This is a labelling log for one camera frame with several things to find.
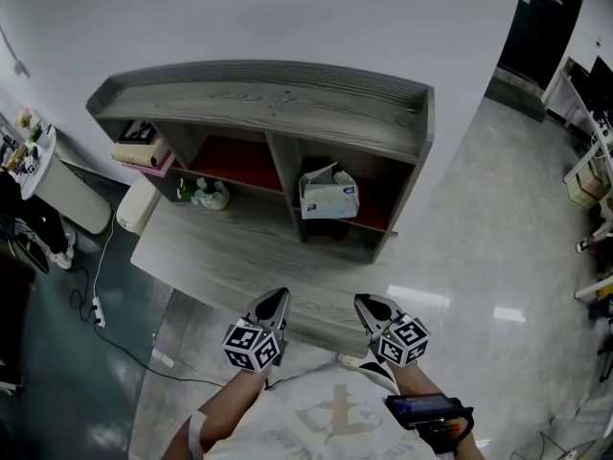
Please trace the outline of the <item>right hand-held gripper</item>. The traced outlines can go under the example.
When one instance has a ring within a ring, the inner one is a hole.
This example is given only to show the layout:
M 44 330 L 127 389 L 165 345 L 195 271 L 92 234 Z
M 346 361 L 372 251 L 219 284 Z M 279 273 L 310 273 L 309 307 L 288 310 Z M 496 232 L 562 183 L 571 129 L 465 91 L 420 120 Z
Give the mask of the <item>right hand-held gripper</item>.
M 353 305 L 362 326 L 373 338 L 369 349 L 379 363 L 386 361 L 404 367 L 425 353 L 430 332 L 418 318 L 404 314 L 394 300 L 359 293 L 354 296 Z

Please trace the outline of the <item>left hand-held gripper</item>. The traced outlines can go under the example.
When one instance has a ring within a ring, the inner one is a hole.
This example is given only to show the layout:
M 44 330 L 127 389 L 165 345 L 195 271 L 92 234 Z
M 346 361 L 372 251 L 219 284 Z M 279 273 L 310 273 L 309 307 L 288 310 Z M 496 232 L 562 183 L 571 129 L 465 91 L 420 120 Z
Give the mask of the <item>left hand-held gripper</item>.
M 247 320 L 240 318 L 230 326 L 222 341 L 224 353 L 233 366 L 246 371 L 263 371 L 271 365 L 280 365 L 286 342 L 274 332 L 284 329 L 290 303 L 289 289 L 278 287 L 248 305 L 244 315 Z M 264 322 L 274 332 L 251 322 Z

